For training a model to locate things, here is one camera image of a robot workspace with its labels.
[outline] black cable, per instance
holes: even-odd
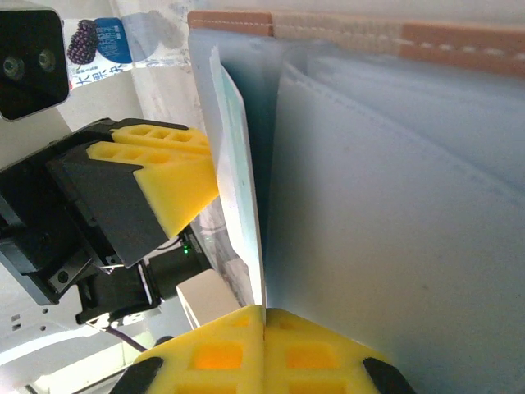
[[[26,384],[24,386],[24,389],[27,390],[29,394],[38,394],[36,390],[34,390],[30,384]]]
[[[122,341],[124,341],[125,343],[127,343],[128,345],[130,345],[131,347],[133,347],[134,349],[138,350],[141,353],[147,350],[144,346],[140,345],[135,339],[127,336],[125,333],[120,332],[113,327],[104,328],[103,331],[107,332],[108,334],[112,334],[115,337],[121,339]]]
[[[175,240],[173,242],[171,242],[169,245],[162,246],[160,248],[157,248],[156,250],[168,250],[168,249],[172,248],[174,245],[176,245],[178,242],[180,242],[180,237],[179,236],[177,238],[175,238]]]

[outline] camera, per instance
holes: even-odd
[[[64,102],[69,80],[58,14],[20,2],[18,8],[2,6],[0,26],[2,117],[15,121]]]

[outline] yellow foam gripper pad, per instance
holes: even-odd
[[[249,306],[144,352],[164,364],[148,394],[378,394],[380,353],[280,309]]]
[[[149,146],[211,155],[207,136],[197,129],[178,130],[153,125],[137,125],[113,130],[120,144]]]
[[[195,137],[199,142],[202,133],[195,133],[199,134]],[[197,153],[193,148],[166,149],[152,144],[103,141],[89,146],[87,153],[92,159],[142,167],[134,172],[135,179],[168,238],[179,234],[219,193],[211,155]]]

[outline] stitching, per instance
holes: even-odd
[[[257,22],[240,22],[240,21],[210,21],[206,19],[194,19],[193,22],[211,23],[216,25],[246,25],[246,26],[257,26],[257,27],[272,27],[272,23],[257,23]],[[311,30],[321,31],[327,33],[337,33],[342,35],[348,35],[350,37],[364,37],[366,39],[375,39],[377,41],[390,41],[399,45],[406,45],[411,47],[419,47],[423,49],[438,49],[442,52],[463,52],[463,53],[480,53],[482,55],[493,56],[493,57],[507,57],[513,60],[525,62],[525,53],[507,53],[503,49],[498,48],[479,48],[472,45],[465,45],[463,47],[455,47],[450,44],[434,44],[434,43],[418,43],[416,41],[410,41],[407,39],[395,39],[385,34],[374,34],[374,33],[355,33],[352,31],[340,31],[334,29],[327,29],[325,27],[318,26],[299,26],[299,25],[279,25],[280,28],[292,29],[292,30]]]
[[[501,181],[499,178],[493,179],[494,176],[491,174],[484,174],[483,177],[479,176],[480,172],[472,164],[465,165],[462,163],[460,158],[457,158],[453,153],[448,152],[447,149],[441,148],[438,144],[435,144],[433,141],[421,137],[420,135],[415,134],[413,131],[409,131],[400,127],[399,131],[392,131],[388,127],[388,123],[383,121],[381,118],[372,116],[370,113],[367,113],[366,110],[362,110],[358,105],[355,105],[349,100],[341,96],[341,94],[332,91],[331,89],[324,87],[322,89],[314,80],[310,80],[307,76],[298,71],[295,67],[290,64],[287,65],[289,71],[291,71],[294,80],[285,80],[285,83],[296,83],[301,85],[305,89],[312,89],[314,93],[319,96],[324,96],[327,99],[330,99],[335,105],[339,108],[346,111],[355,111],[357,114],[366,117],[371,123],[378,125],[383,131],[394,132],[400,138],[406,140],[412,146],[416,146],[419,149],[419,154],[423,159],[433,159],[437,162],[441,162],[451,168],[453,171],[458,172],[461,176],[464,176],[465,179],[476,183],[478,187],[481,187],[483,190],[488,192],[491,195],[494,195],[497,199],[503,199],[506,203],[512,204],[514,207],[518,208],[520,211],[525,209],[523,206],[523,196],[520,193],[516,193],[514,190],[505,190],[498,186],[498,184],[504,184],[504,181]]]

